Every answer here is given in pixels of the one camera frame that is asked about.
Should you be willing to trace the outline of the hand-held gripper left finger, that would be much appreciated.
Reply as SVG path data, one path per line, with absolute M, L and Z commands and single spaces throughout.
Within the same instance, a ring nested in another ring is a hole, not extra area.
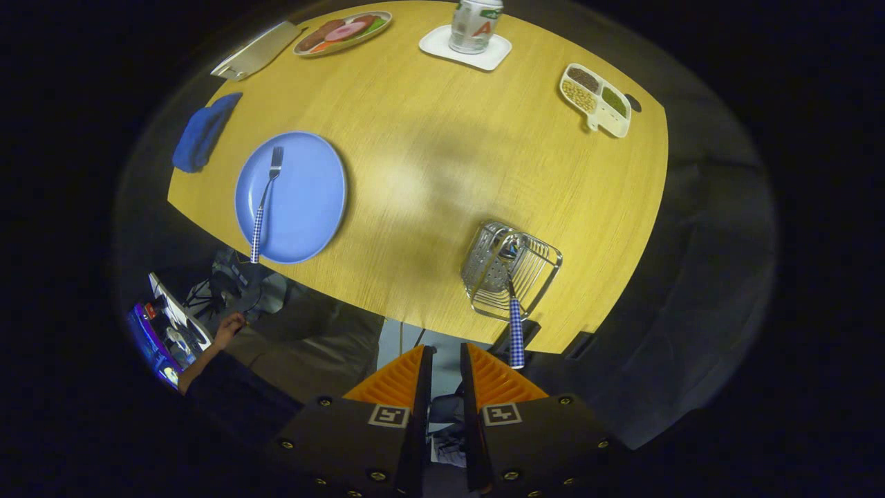
M 420 497 L 434 352 L 418 344 L 347 394 L 304 403 L 265 459 L 308 497 Z

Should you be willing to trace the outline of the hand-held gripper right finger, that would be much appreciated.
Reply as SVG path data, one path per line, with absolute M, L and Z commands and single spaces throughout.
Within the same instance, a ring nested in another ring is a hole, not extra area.
M 462 344 L 467 482 L 483 497 L 607 497 L 626 446 L 576 394 L 543 389 Z

